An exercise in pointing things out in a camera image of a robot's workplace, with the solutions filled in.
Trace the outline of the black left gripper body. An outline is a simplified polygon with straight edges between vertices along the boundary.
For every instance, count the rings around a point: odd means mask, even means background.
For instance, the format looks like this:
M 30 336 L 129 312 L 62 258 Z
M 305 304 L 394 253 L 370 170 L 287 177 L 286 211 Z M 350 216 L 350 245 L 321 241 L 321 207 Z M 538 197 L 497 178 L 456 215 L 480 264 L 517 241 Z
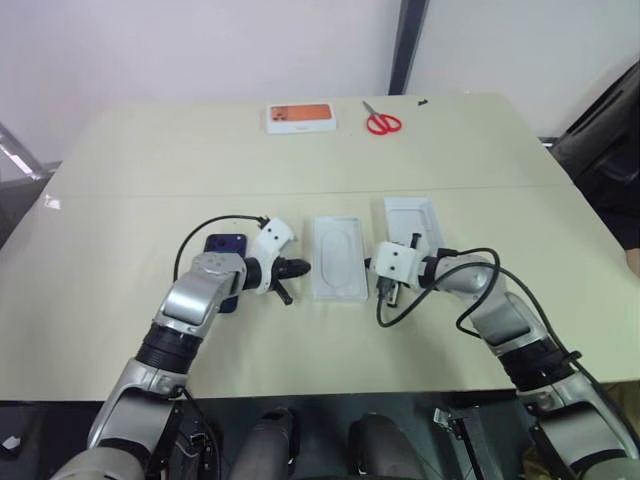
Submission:
M 278 257 L 275 259 L 271 267 L 271 277 L 269 290 L 276 293 L 286 293 L 287 290 L 283 286 L 282 281 L 293 278 L 295 275 L 295 261 Z

